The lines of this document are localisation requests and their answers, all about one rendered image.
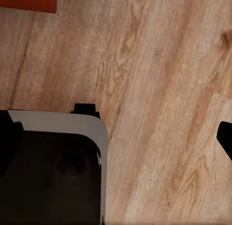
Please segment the storage box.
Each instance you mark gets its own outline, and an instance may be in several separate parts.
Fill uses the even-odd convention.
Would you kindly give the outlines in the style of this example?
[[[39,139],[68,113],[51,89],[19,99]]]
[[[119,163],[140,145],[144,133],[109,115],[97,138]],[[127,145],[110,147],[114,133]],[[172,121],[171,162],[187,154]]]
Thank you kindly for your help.
[[[0,0],[0,7],[56,14],[57,0]]]

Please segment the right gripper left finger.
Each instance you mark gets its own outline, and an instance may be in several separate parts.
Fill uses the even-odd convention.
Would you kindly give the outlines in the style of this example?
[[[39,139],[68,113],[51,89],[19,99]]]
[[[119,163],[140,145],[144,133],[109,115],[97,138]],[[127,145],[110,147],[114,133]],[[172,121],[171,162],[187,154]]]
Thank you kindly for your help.
[[[0,179],[25,140],[20,121],[0,127]]]

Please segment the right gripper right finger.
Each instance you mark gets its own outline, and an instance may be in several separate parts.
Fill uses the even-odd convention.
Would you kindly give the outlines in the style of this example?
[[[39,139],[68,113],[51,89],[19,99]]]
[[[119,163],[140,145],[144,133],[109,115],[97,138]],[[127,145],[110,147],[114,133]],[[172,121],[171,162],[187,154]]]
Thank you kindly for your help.
[[[224,121],[220,123],[217,140],[232,160],[232,123]]]

